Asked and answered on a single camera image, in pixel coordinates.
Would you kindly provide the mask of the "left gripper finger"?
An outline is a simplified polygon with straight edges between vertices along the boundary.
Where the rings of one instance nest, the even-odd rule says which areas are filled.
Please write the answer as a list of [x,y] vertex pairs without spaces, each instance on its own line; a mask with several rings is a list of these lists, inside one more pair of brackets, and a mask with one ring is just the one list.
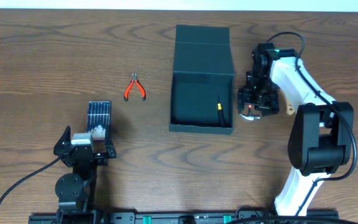
[[111,135],[110,135],[110,125],[106,125],[105,136],[104,136],[104,146],[107,151],[114,150],[114,144],[112,143]]
[[57,149],[62,149],[64,148],[65,143],[70,143],[71,142],[71,127],[67,126],[66,129],[64,130],[62,136],[60,137],[60,139],[57,141]]

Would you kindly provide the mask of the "small claw hammer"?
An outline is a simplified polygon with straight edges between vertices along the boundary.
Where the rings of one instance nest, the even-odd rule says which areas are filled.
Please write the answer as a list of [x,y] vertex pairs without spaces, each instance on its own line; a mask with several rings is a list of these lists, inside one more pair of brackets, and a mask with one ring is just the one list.
[[246,84],[237,92],[237,109],[239,115],[248,121],[254,121],[261,118],[259,114],[253,114],[252,107],[255,105],[254,100],[254,78],[252,72],[246,72]]

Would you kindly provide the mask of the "orange scraper wooden handle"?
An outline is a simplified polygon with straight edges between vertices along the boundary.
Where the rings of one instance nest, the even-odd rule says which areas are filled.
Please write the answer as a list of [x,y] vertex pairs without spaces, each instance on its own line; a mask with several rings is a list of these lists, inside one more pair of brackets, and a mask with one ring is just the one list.
[[295,110],[293,109],[292,103],[287,98],[287,96],[286,96],[286,94],[284,93],[283,90],[280,90],[280,92],[281,92],[281,94],[283,96],[283,99],[285,100],[286,114],[291,116],[295,112]]

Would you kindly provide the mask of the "blue screwdriver bit set case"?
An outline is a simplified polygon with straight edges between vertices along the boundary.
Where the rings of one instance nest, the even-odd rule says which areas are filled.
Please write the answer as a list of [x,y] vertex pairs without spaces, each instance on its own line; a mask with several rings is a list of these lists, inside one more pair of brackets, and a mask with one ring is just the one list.
[[111,102],[90,101],[86,133],[97,141],[105,140],[111,124]]

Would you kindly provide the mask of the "black yellow screwdriver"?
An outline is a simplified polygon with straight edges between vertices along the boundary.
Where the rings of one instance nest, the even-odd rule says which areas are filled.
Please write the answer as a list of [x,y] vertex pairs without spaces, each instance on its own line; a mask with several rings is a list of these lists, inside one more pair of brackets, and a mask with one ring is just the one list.
[[217,107],[218,107],[219,123],[220,123],[220,126],[222,128],[225,128],[226,127],[226,122],[225,122],[225,119],[224,119],[224,111],[223,111],[222,104],[221,104],[221,101],[220,101],[219,92],[217,92],[217,101],[218,101]]

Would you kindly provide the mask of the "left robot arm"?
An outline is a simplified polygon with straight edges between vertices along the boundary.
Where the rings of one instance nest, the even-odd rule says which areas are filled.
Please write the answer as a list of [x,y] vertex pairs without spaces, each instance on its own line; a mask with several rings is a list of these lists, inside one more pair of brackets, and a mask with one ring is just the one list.
[[71,135],[66,127],[54,146],[53,153],[73,170],[61,176],[56,185],[58,209],[67,213],[86,213],[93,207],[97,169],[106,166],[116,157],[116,150],[110,137],[110,125],[104,125],[104,152],[94,151],[93,135],[77,133]]

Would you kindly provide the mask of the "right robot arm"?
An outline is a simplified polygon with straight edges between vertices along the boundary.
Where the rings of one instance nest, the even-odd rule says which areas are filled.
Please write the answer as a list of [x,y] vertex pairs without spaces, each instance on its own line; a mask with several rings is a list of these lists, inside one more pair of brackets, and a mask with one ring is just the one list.
[[262,42],[252,59],[247,83],[237,92],[238,113],[248,121],[277,114],[283,95],[295,120],[288,140],[291,170],[274,209],[280,216],[305,216],[322,183],[339,180],[333,174],[350,161],[354,110],[313,80],[295,49]]

